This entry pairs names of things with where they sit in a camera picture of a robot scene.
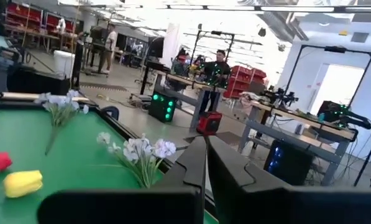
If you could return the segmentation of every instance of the doorway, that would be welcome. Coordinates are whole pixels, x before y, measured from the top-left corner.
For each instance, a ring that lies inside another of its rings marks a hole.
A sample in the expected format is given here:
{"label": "doorway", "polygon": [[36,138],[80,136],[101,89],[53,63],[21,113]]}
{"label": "doorway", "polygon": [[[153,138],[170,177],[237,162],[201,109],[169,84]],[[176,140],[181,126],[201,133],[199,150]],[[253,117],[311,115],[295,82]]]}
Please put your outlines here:
{"label": "doorway", "polygon": [[326,71],[326,74],[317,89],[310,110],[314,115],[317,115],[323,101],[326,100],[349,105],[364,75],[363,68],[334,64],[323,66],[327,66],[327,69],[321,69],[322,72]]}

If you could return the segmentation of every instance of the ceiling duct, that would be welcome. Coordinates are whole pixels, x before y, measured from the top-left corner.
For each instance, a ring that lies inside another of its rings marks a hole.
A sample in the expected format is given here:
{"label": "ceiling duct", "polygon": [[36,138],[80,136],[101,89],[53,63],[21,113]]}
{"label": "ceiling duct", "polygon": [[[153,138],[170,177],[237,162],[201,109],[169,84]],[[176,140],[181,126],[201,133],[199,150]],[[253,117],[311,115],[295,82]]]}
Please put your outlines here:
{"label": "ceiling duct", "polygon": [[[240,6],[269,6],[269,5],[289,5],[292,4],[289,0],[239,0]],[[294,20],[286,23],[289,13],[284,12],[264,12],[258,15],[271,29],[271,31],[282,41],[292,42],[297,36],[300,40],[308,40],[308,37],[298,27],[298,23]]]}

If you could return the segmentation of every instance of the concrete floor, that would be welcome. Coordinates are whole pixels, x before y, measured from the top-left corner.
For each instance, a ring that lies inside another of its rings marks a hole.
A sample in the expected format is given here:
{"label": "concrete floor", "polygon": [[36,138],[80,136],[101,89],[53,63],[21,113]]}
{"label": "concrete floor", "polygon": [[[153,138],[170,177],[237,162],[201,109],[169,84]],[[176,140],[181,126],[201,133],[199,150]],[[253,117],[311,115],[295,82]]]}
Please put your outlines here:
{"label": "concrete floor", "polygon": [[[32,52],[39,60],[43,61],[46,65],[53,68],[53,57],[43,52]],[[48,72],[43,65],[35,62],[34,59],[31,60],[30,64],[35,66],[38,70],[43,70]],[[127,99],[130,97],[130,93],[139,93],[140,85],[135,83],[134,80],[141,77],[141,71],[134,68],[128,68],[115,63],[112,66],[111,74],[108,78],[105,76],[92,77],[82,74],[80,77],[80,82],[87,83],[100,83],[106,85],[114,85],[124,87],[127,91],[116,91],[107,88],[90,88],[81,87],[81,91],[90,99],[94,100],[101,107],[113,105],[119,108],[120,117],[119,121],[131,129],[138,135],[145,133],[146,136],[152,141],[156,141],[159,138],[164,138],[166,140],[174,142],[177,147],[187,146],[188,143],[184,141],[185,137],[189,136],[188,128],[191,121],[191,115],[180,110],[176,110],[173,121],[170,124],[163,124],[157,119],[149,116],[147,112],[141,110],[140,108],[134,108],[127,103]],[[146,94],[151,93],[152,89],[147,88]],[[104,100],[97,98],[96,96],[104,95],[109,98],[109,100]],[[185,95],[195,97],[195,91],[185,90]],[[192,110],[193,107],[190,105],[183,105],[185,108]],[[233,110],[230,109],[229,105],[221,102],[218,107],[218,111],[224,115],[218,133],[231,132],[235,135],[241,136],[245,124],[236,120],[234,117]],[[248,144],[244,150],[250,153],[250,160],[256,163],[258,166],[262,167],[268,154],[268,149],[259,146],[256,150],[251,150],[251,144]],[[182,153],[178,151],[175,156],[170,158],[171,160],[177,159],[177,157]],[[357,174],[362,167],[363,160],[357,159],[355,157],[346,155],[344,156],[341,165],[339,166],[335,178],[333,180],[332,186],[334,187],[351,187]],[[315,164],[326,169],[328,163],[316,159]],[[370,185],[371,177],[371,163],[368,163],[365,172],[358,184],[358,187],[368,187]],[[317,172],[311,171],[308,179],[309,185],[319,185],[320,180],[323,177],[318,175]],[[210,189],[209,180],[207,179],[206,188]]]}

